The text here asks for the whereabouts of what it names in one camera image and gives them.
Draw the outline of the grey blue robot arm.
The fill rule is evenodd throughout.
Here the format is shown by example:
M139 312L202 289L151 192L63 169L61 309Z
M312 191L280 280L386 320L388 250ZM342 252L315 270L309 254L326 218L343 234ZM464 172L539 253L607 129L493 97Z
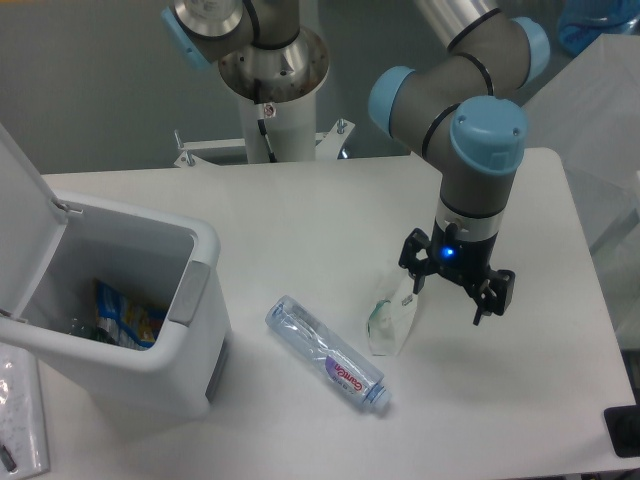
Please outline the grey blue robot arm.
M544 29L507 17L493 1L421 1L449 52L420 74L394 67L375 82L372 121L442 176L431 233L412 231L399 264L420 290L430 275L459 286L476 317L502 315L515 275L490 265L528 122L509 94L540 75L550 56ZM244 110L252 163L315 157L315 115L302 112L324 83L327 48L302 26L296 1L173 1L162 21L187 61L216 65Z

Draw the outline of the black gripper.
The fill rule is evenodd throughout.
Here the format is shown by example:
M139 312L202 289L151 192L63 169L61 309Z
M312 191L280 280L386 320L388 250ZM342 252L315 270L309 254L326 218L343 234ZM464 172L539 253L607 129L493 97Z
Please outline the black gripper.
M484 316L503 316L513 297L515 273L490 268L496 239L461 240L457 228L443 230L437 223L431 237L415 228L404 240L398 265L413 280L413 293L433 274L461 286L477 305L473 325L478 326Z

